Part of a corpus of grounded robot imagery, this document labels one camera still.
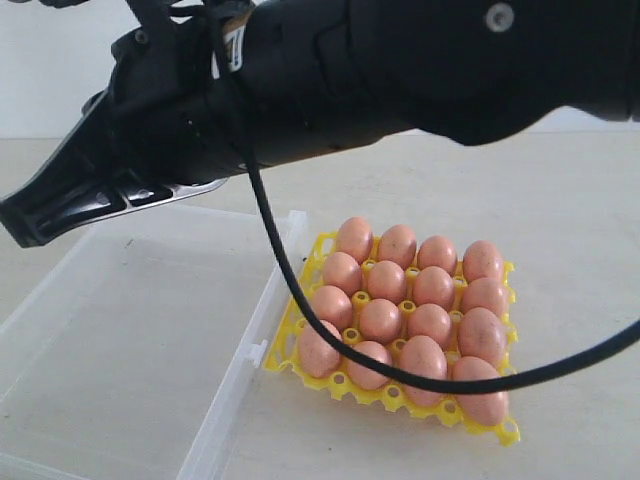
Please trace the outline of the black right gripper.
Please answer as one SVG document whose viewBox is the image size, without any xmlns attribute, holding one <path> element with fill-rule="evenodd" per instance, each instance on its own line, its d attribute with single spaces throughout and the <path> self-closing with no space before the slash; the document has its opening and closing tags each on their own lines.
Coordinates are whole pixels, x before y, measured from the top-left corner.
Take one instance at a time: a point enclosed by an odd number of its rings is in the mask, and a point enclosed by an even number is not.
<svg viewBox="0 0 640 480">
<path fill-rule="evenodd" d="M 419 129 L 464 146 L 571 107 L 639 117 L 635 1 L 133 1 L 101 179 L 204 185 Z"/>
</svg>

